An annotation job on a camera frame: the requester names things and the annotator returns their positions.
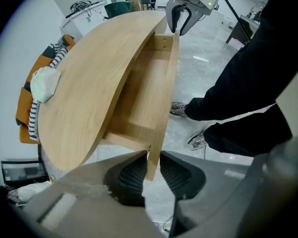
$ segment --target green bin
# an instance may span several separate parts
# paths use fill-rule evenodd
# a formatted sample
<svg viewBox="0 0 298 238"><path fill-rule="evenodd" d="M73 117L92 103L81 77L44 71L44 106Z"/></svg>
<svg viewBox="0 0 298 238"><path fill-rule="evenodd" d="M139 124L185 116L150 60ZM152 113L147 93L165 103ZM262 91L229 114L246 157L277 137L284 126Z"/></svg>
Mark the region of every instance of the green bin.
<svg viewBox="0 0 298 238"><path fill-rule="evenodd" d="M105 9L108 17L113 18L121 14L133 12L133 5L129 2L114 2L105 5Z"/></svg>

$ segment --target office chair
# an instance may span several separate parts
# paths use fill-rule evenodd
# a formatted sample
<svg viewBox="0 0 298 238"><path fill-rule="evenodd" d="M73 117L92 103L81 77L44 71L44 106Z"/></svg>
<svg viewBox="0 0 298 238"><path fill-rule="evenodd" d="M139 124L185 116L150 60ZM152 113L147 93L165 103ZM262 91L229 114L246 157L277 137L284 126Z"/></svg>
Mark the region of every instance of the office chair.
<svg viewBox="0 0 298 238"><path fill-rule="evenodd" d="M150 4L150 10L152 10L151 0L140 0L140 3L141 3L142 6L143 6L143 10L145 10L145 9L144 9L144 4L147 5L147 8L148 8L148 4Z"/></svg>

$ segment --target white bag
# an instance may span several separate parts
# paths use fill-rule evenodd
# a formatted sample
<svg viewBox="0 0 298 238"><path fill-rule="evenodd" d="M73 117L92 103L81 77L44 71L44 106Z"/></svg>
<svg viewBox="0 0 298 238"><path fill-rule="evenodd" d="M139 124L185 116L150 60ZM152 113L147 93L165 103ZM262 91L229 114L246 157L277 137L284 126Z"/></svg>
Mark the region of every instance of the white bag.
<svg viewBox="0 0 298 238"><path fill-rule="evenodd" d="M31 92L34 100L44 103L54 93L61 73L50 67L43 67L33 73L31 79Z"/></svg>
<svg viewBox="0 0 298 238"><path fill-rule="evenodd" d="M50 187L52 183L47 180L45 182L39 183L32 183L17 189L18 191L18 198L23 201L29 201L33 196L39 194L40 192L44 191L48 187Z"/></svg>

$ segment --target striped cloth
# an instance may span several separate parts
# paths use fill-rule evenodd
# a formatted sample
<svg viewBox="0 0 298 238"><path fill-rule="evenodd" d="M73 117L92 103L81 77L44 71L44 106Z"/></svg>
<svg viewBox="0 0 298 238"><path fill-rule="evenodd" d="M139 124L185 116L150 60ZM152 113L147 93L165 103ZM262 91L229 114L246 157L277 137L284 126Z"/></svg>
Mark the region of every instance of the striped cloth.
<svg viewBox="0 0 298 238"><path fill-rule="evenodd" d="M63 38L60 38L57 43L50 44L49 47L52 48L52 49L54 49L55 53L57 54L58 52L61 51L61 49L65 49L66 48L66 44L64 43Z"/></svg>
<svg viewBox="0 0 298 238"><path fill-rule="evenodd" d="M66 48L59 48L60 46L58 44L50 44L49 46L51 48L54 48L55 50L58 50L58 53L56 54L55 58L49 65L49 67L51 68L56 68L59 65L60 61L66 56L66 54L69 51ZM30 109L30 115L29 115L28 131L29 131L30 139L36 142L40 141L39 131L38 131L39 108L40 108L40 102L33 100L31 109Z"/></svg>

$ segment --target orange chair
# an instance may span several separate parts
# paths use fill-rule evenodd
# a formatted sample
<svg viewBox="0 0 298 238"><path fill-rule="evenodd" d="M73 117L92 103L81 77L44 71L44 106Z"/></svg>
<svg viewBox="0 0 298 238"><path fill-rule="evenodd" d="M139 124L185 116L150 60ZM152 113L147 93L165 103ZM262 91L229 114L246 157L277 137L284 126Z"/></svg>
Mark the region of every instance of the orange chair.
<svg viewBox="0 0 298 238"><path fill-rule="evenodd" d="M70 35L66 34L62 37L62 39L64 43L67 45L66 48L68 50L70 50L75 45L75 42ZM34 66L29 72L28 77L25 80L24 87L21 88L18 107L15 115L16 123L20 126L19 135L20 135L21 143L40 144L40 142L31 140L28 132L29 115L30 115L32 101L33 101L31 89L30 89L30 82L31 82L33 73L36 72L39 68L49 66L50 63L53 61L54 57L55 57L55 53L52 54L50 52L50 48L48 47L35 62Z"/></svg>

